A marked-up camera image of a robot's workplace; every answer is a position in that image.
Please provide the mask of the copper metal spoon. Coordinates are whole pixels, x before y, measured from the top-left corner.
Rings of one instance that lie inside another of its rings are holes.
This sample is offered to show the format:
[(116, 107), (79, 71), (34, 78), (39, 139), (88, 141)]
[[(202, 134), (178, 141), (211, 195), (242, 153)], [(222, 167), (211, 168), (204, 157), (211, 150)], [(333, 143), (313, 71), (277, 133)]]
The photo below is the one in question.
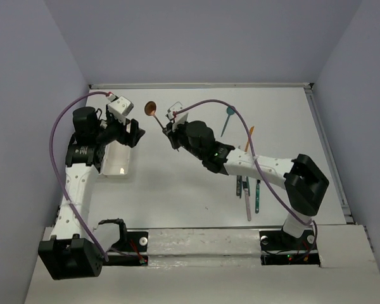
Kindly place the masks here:
[(156, 109), (157, 109), (157, 107), (156, 107), (156, 103), (154, 101), (148, 101), (144, 106), (145, 114), (149, 117), (153, 117), (156, 120), (156, 122), (158, 123), (158, 125), (161, 127), (161, 129), (163, 130), (165, 127), (162, 125), (162, 123), (160, 122), (160, 120), (156, 116)]

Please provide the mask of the teal plastic spoon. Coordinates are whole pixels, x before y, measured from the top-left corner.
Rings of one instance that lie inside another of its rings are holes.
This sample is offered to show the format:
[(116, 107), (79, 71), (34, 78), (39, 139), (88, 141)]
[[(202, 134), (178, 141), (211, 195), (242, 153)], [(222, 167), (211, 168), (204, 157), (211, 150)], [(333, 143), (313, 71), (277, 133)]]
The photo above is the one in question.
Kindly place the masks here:
[(224, 122), (224, 125), (222, 127), (222, 131), (221, 131), (221, 134), (220, 136), (223, 137), (224, 136), (224, 133), (225, 133), (225, 130), (227, 128), (227, 125), (229, 123), (229, 120), (230, 120), (230, 117), (233, 116), (235, 114), (235, 111), (234, 111), (234, 107), (233, 106), (228, 106), (226, 108), (226, 119), (225, 119), (225, 122)]

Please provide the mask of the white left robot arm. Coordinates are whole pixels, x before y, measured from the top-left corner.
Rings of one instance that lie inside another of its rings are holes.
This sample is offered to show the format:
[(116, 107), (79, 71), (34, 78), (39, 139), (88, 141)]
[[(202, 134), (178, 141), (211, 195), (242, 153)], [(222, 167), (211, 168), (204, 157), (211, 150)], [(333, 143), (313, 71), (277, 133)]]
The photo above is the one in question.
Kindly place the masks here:
[(144, 135), (137, 120), (128, 119), (131, 106), (119, 110), (106, 107), (106, 118), (91, 106), (73, 112), (72, 134), (65, 158), (66, 180), (55, 225), (38, 254), (54, 280), (97, 277), (110, 248), (121, 250), (129, 241), (123, 219), (101, 220), (95, 228), (87, 224), (95, 181), (99, 177), (106, 146), (117, 142), (133, 148)]

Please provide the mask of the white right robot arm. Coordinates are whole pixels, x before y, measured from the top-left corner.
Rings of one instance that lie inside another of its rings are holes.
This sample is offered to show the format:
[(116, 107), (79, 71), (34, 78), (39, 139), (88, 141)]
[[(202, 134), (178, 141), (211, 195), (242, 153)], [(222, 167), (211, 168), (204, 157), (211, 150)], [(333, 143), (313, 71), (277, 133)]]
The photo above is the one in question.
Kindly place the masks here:
[(163, 133), (174, 149), (184, 148), (215, 174), (242, 175), (284, 189), (290, 211), (279, 232), (279, 241), (285, 248), (294, 248), (301, 242), (329, 187), (328, 178), (311, 157), (304, 154), (292, 159), (252, 156), (217, 141), (213, 130), (202, 121), (170, 122)]

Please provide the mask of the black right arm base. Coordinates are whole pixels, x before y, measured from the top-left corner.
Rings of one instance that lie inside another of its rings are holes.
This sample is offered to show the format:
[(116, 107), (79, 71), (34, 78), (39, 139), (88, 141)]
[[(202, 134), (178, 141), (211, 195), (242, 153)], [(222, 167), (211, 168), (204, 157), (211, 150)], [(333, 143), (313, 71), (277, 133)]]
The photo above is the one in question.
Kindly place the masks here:
[(320, 265), (315, 233), (306, 229), (295, 238), (282, 230), (260, 231), (261, 263), (272, 265)]

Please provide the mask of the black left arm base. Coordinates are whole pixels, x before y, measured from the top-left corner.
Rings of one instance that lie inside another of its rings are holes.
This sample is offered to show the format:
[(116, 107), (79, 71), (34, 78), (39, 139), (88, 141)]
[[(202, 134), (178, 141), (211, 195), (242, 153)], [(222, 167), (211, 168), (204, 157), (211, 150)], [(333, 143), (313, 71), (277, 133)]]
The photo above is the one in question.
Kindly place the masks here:
[(148, 265), (148, 231), (128, 230), (124, 220), (116, 218), (100, 221), (94, 228), (94, 235), (108, 255), (104, 266)]

